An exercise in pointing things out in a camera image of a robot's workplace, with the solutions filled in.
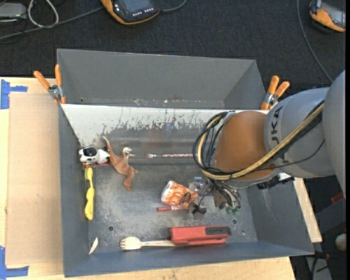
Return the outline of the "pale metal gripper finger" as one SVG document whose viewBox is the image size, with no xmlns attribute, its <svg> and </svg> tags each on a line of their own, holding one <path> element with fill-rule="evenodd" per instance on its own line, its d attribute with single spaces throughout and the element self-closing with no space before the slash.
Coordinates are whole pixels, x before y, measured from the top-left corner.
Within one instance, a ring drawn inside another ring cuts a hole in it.
<svg viewBox="0 0 350 280">
<path fill-rule="evenodd" d="M 207 212 L 207 209 L 205 207 L 202 207 L 198 202 L 193 202 L 193 205 L 191 206 L 191 213 L 193 215 L 201 214 L 204 215 Z"/>
<path fill-rule="evenodd" d="M 194 177 L 193 181 L 189 183 L 189 189 L 191 192 L 197 194 L 198 196 L 203 196 L 204 188 L 205 183 L 202 177 Z"/>
</svg>

